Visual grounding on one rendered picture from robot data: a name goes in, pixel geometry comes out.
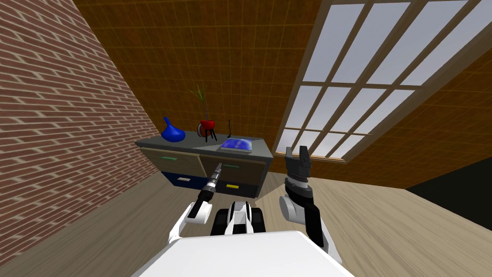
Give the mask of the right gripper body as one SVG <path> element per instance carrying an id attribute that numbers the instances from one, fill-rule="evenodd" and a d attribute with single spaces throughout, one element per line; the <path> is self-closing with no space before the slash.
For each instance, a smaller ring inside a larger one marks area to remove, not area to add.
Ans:
<path id="1" fill-rule="evenodd" d="M 287 175 L 291 178 L 308 178 L 310 177 L 310 169 L 312 163 L 310 158 L 295 159 L 292 157 L 285 157 L 285 164 L 287 169 Z"/>

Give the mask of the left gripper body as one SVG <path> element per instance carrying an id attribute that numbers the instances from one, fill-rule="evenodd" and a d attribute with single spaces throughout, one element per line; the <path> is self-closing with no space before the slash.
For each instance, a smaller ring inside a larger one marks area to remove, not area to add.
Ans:
<path id="1" fill-rule="evenodd" d="M 219 176 L 220 176 L 220 173 L 221 173 L 221 167 L 222 167 L 222 163 L 219 163 L 216 167 L 216 169 L 213 171 L 209 181 L 208 181 L 208 185 L 209 186 L 216 186 L 217 185 L 217 182 L 218 182 L 218 179 L 219 179 Z"/>

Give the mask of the blue drawer front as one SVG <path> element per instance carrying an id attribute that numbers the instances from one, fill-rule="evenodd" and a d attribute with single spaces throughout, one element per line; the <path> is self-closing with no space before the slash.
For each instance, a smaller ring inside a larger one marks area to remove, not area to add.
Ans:
<path id="1" fill-rule="evenodd" d="M 176 173 L 170 173 L 170 172 L 161 172 L 161 173 L 169 180 L 169 182 L 172 185 L 174 185 L 176 187 L 201 190 L 206 185 L 206 183 L 208 181 L 208 179 L 206 177 L 183 175 L 183 174 L 176 174 Z M 189 182 L 177 181 L 177 178 L 179 178 L 179 177 L 189 178 L 190 181 Z"/>

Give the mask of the grey cupboard with drawers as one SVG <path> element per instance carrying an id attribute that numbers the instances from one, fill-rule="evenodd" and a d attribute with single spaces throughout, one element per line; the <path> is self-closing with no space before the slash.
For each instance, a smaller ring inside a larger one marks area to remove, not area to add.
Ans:
<path id="1" fill-rule="evenodd" d="M 178 152 L 188 152 L 200 155 L 209 156 L 220 156 L 228 158 L 236 158 L 243 160 L 251 160 L 264 162 L 265 168 L 262 174 L 260 184 L 263 186 L 263 182 L 269 170 L 269 166 L 273 161 L 273 156 L 269 150 L 267 144 L 262 138 L 249 137 L 252 140 L 252 152 L 240 152 L 240 151 L 227 151 L 221 150 L 220 146 L 227 140 L 226 134 L 218 134 L 217 141 L 208 138 L 199 137 L 196 133 L 187 131 L 185 139 L 180 142 L 168 142 L 164 140 L 161 136 L 155 136 L 151 138 L 141 139 L 135 142 L 135 144 L 140 148 L 155 148 L 167 151 L 178 151 Z"/>

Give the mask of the brown drawer front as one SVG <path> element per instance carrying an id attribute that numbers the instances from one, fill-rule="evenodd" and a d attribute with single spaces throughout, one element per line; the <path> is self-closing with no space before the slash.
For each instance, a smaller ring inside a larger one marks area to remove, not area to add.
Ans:
<path id="1" fill-rule="evenodd" d="M 238 165 L 239 168 L 221 167 L 219 180 L 240 179 L 249 182 L 260 183 L 264 172 L 265 163 L 236 158 L 200 155 L 200 160 L 207 176 L 211 176 L 219 163 Z"/>

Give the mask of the tan drawer front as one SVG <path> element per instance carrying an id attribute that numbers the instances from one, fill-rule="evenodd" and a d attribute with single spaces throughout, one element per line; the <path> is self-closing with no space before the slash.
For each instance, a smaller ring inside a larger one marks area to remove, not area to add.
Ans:
<path id="1" fill-rule="evenodd" d="M 145 147 L 140 150 L 162 172 L 207 177 L 198 154 Z M 174 157 L 177 160 L 159 159 L 162 156 Z"/>

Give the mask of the black drawer front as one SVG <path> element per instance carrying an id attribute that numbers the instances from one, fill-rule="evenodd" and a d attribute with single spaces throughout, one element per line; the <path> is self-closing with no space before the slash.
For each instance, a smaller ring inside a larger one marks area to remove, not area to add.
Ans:
<path id="1" fill-rule="evenodd" d="M 239 189 L 227 188 L 226 184 L 239 185 Z M 240 179 L 220 179 L 216 185 L 216 192 L 227 195 L 234 195 L 247 198 L 257 198 L 261 191 L 262 185 L 260 183 L 249 182 L 248 180 Z"/>

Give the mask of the blue book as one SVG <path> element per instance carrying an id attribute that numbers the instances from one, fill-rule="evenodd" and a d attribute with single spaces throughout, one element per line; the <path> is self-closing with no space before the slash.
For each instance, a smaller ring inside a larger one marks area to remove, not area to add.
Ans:
<path id="1" fill-rule="evenodd" d="M 228 138 L 221 146 L 221 150 L 240 151 L 251 153 L 252 140 L 244 138 Z"/>

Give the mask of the red pot with plant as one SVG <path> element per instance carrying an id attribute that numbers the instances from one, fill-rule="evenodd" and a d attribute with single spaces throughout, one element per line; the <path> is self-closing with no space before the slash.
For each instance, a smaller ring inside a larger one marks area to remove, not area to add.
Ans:
<path id="1" fill-rule="evenodd" d="M 216 134 L 214 132 L 214 127 L 216 123 L 212 120 L 209 120 L 209 113 L 207 111 L 207 106 L 206 106 L 206 87 L 204 84 L 199 85 L 193 80 L 189 80 L 189 85 L 190 88 L 188 88 L 188 91 L 192 93 L 194 96 L 196 96 L 200 102 L 202 103 L 202 106 L 204 108 L 205 112 L 205 120 L 201 120 L 200 124 L 197 127 L 197 134 L 199 137 L 205 138 L 205 141 L 208 141 L 208 136 L 211 136 L 213 139 L 217 141 Z"/>

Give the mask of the blue vase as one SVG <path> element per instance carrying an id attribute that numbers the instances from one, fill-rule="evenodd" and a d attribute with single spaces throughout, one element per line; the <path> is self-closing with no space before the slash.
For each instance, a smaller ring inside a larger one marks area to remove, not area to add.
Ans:
<path id="1" fill-rule="evenodd" d="M 174 127 L 169 121 L 168 117 L 164 117 L 163 119 L 166 123 L 166 127 L 162 131 L 161 137 L 168 142 L 183 141 L 186 136 L 185 132 L 183 130 Z"/>

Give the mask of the large wooden-framed window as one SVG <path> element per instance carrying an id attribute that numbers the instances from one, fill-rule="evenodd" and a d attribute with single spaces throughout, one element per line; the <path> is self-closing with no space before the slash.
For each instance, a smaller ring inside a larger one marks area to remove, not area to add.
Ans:
<path id="1" fill-rule="evenodd" d="M 346 164 L 492 47 L 492 0 L 322 0 L 272 154 Z"/>

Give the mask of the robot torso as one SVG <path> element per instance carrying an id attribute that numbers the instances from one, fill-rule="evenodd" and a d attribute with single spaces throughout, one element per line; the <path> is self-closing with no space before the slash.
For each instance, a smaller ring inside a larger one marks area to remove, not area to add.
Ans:
<path id="1" fill-rule="evenodd" d="M 168 245 L 131 277 L 354 277 L 299 231 L 181 238 L 192 206 Z"/>

